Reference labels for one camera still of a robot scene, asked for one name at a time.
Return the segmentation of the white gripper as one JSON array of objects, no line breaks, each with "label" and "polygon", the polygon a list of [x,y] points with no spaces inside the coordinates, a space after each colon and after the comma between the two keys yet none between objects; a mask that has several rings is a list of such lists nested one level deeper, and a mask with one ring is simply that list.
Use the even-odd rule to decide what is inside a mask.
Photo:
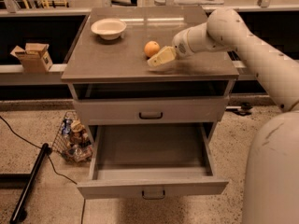
[{"label": "white gripper", "polygon": [[158,53],[154,54],[148,59],[148,65],[150,67],[157,67],[165,63],[172,62],[179,58],[185,58],[192,56],[194,52],[189,46],[188,42],[189,30],[185,29],[173,37],[172,47],[165,46]]}]

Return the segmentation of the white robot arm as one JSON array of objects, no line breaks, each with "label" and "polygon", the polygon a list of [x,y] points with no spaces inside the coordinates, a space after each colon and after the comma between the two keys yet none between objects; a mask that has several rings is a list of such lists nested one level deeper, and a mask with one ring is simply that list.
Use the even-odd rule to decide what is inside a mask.
[{"label": "white robot arm", "polygon": [[234,51],[282,113],[251,143],[242,224],[299,224],[299,63],[254,35],[227,7],[187,28],[148,60],[151,67],[202,51]]}]

